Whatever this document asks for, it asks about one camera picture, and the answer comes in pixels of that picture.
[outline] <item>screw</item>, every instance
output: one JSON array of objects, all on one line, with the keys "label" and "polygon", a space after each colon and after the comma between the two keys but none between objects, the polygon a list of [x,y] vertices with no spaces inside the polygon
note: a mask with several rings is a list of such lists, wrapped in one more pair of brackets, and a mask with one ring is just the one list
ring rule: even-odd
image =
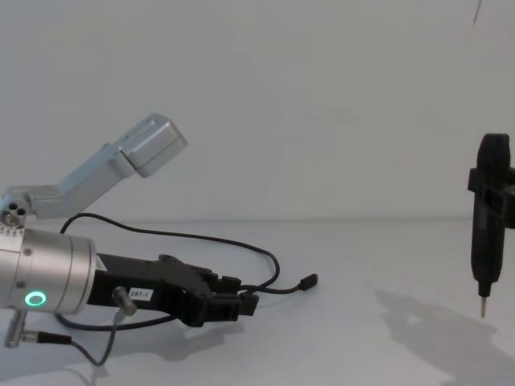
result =
[{"label": "screw", "polygon": [[19,226],[19,218],[9,212],[2,213],[2,222],[12,228]]}]

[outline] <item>label sticker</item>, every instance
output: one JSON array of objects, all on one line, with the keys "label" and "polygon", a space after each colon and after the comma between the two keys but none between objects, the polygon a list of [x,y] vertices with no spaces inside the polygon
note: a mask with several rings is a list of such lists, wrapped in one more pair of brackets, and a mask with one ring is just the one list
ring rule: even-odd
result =
[{"label": "label sticker", "polygon": [[139,300],[141,302],[149,302],[152,299],[153,289],[145,288],[131,288],[129,298],[132,300]]},{"label": "label sticker", "polygon": [[97,256],[97,271],[107,272],[107,268],[99,256]]}]

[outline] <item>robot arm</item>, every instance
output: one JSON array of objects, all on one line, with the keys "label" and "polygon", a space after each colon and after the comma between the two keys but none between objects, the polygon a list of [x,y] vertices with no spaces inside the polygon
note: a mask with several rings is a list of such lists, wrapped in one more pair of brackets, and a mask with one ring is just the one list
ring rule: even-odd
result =
[{"label": "robot arm", "polygon": [[[73,216],[134,173],[151,176],[186,145],[168,118],[151,114],[115,143],[105,144],[60,183],[10,187],[0,202],[2,218],[16,225],[28,215],[40,220]],[[9,211],[14,206],[16,211]]]}]

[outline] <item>metal pin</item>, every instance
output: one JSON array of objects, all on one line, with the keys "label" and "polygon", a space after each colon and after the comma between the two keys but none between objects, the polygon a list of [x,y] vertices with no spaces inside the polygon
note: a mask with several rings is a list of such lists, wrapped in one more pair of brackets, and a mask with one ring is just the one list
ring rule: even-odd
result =
[{"label": "metal pin", "polygon": [[486,315],[486,298],[481,298],[481,318]]},{"label": "metal pin", "polygon": [[22,341],[25,343],[37,343],[39,338],[38,331],[24,331],[22,334]]},{"label": "metal pin", "polygon": [[13,318],[10,320],[9,329],[6,333],[4,346],[7,348],[16,348],[22,340],[23,330],[25,329],[25,318],[27,311],[16,310]]}]

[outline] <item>green led ring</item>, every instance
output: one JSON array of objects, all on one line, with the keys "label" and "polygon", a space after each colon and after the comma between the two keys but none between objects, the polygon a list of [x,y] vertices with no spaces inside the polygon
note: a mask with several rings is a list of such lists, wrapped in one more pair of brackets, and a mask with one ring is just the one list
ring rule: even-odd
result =
[{"label": "green led ring", "polygon": [[[34,298],[39,298],[40,300],[38,302],[34,302],[33,301]],[[45,295],[41,291],[30,292],[25,297],[25,304],[27,304],[29,307],[41,307],[46,302],[47,302],[47,295]]]}]

